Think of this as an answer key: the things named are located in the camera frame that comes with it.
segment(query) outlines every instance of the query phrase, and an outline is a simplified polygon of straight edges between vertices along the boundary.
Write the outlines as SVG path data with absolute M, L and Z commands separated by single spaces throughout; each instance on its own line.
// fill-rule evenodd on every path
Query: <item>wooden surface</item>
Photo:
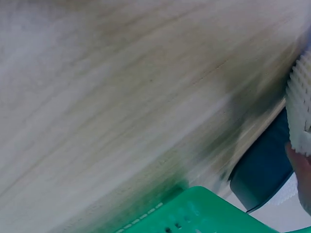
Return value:
M 0 228 L 114 232 L 222 195 L 281 109 L 307 0 L 1 0 Z

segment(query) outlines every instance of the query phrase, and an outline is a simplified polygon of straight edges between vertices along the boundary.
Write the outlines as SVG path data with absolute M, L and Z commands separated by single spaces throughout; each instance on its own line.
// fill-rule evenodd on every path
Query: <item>green plastic tray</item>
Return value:
M 203 187 L 190 188 L 117 233 L 276 233 Z M 296 231 L 310 233 L 310 229 Z

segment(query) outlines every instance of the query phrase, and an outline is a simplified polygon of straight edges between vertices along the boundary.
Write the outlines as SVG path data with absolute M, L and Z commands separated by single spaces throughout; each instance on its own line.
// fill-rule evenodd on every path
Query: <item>person's finger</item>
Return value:
M 290 143 L 286 144 L 285 149 L 287 157 L 292 164 L 292 167 L 294 169 L 294 172 L 296 173 L 297 178 L 299 179 L 304 177 L 304 174 L 306 174 L 306 172 L 309 172 L 311 169 L 311 166 L 306 157 L 302 154 L 296 153 L 295 150 L 292 149 Z

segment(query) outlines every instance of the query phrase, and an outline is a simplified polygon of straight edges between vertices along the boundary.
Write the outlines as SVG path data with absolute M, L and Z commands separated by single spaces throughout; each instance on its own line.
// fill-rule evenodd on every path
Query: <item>white surface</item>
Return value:
M 244 206 L 233 193 L 226 200 L 245 211 Z M 254 211 L 251 216 L 279 232 L 289 232 L 311 226 L 311 216 L 302 209 L 298 195 L 278 206 L 264 205 Z

